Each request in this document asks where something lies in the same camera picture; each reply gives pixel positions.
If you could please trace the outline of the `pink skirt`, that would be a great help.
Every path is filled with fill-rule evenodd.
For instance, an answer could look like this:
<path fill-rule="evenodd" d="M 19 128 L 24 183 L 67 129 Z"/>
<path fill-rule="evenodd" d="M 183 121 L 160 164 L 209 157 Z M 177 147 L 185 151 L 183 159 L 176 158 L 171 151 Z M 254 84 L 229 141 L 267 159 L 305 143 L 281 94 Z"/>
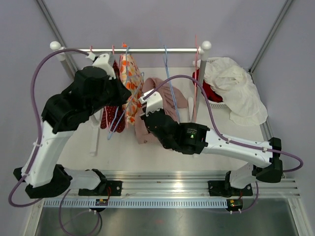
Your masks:
<path fill-rule="evenodd" d="M 142 94 L 145 92 L 148 92 L 152 89 L 157 88 L 163 80 L 159 78 L 147 78 L 144 82 L 143 88 L 142 88 Z M 163 100 L 163 109 L 165 113 L 173 118 L 174 121 L 179 122 L 179 119 L 177 117 L 174 101 L 172 98 L 171 89 L 169 86 L 169 83 L 164 84 L 157 90 L 160 95 L 162 96 Z M 177 108 L 178 109 L 185 109 L 188 107 L 188 101 L 184 97 L 184 95 L 181 93 L 179 89 L 176 87 L 173 87 L 173 92 L 175 95 Z M 143 113 L 142 109 L 139 108 L 135 115 L 135 135 L 136 139 L 138 141 L 138 144 L 146 144 L 146 143 L 158 143 L 158 139 L 153 136 L 153 134 L 149 133 L 148 130 L 145 127 L 144 121 L 140 118 L 140 115 Z"/>

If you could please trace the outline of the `white skirt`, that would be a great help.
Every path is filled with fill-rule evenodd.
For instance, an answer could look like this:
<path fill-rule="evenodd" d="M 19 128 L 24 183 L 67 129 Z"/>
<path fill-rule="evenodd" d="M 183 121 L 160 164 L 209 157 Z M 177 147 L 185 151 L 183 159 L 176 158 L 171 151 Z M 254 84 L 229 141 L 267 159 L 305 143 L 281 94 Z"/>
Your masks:
<path fill-rule="evenodd" d="M 267 109 L 250 74 L 231 58 L 207 61 L 204 81 L 222 97 L 235 124 L 254 126 L 267 120 Z"/>

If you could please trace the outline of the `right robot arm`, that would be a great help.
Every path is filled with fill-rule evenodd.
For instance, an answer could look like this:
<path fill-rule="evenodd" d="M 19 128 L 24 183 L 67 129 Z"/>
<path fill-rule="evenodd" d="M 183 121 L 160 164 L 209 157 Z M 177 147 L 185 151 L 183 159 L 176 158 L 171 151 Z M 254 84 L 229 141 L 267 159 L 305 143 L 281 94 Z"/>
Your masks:
<path fill-rule="evenodd" d="M 221 138 L 215 130 L 197 123 L 177 123 L 164 110 L 140 114 L 145 128 L 158 139 L 165 149 L 185 154 L 217 154 L 246 162 L 243 167 L 228 171 L 224 180 L 208 182 L 211 196 L 234 197 L 247 196 L 247 187 L 255 182 L 279 183 L 283 175 L 283 162 L 279 153 L 270 150 L 281 150 L 281 140 L 271 138 L 258 144 L 258 149 L 250 146 L 246 140 L 244 145 L 236 145 Z"/>

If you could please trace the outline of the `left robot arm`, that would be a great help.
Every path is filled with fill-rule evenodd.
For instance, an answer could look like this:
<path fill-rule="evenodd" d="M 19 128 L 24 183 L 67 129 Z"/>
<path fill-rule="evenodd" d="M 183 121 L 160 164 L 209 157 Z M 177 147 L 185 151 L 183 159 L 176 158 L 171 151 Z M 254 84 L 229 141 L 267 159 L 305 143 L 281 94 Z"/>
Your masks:
<path fill-rule="evenodd" d="M 50 97 L 44 106 L 42 140 L 30 172 L 27 174 L 25 168 L 14 170 L 15 177 L 27 183 L 27 195 L 31 199 L 52 198 L 69 189 L 77 189 L 81 196 L 107 194 L 108 180 L 99 170 L 75 171 L 57 161 L 80 124 L 105 106 L 122 106 L 130 96 L 121 80 L 105 70 L 95 66 L 78 70 L 74 82 Z"/>

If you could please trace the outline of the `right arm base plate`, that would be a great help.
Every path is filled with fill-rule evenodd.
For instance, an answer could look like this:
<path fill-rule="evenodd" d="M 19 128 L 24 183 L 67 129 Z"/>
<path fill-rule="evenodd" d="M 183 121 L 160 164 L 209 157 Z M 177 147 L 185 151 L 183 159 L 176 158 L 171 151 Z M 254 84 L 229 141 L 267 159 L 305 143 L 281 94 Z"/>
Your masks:
<path fill-rule="evenodd" d="M 231 187 L 229 182 L 226 182 L 225 180 L 208 181 L 208 191 L 210 196 L 219 196 L 225 198 L 253 196 L 251 184 L 248 184 L 243 189 L 238 189 Z"/>

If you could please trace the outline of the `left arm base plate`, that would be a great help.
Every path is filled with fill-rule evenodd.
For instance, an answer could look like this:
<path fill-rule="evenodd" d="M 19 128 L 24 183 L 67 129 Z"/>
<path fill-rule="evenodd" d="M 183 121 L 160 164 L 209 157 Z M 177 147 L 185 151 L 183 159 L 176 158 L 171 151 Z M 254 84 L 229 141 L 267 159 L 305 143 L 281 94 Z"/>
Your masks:
<path fill-rule="evenodd" d="M 122 181 L 106 180 L 102 181 L 95 189 L 79 189 L 79 196 L 121 196 Z"/>

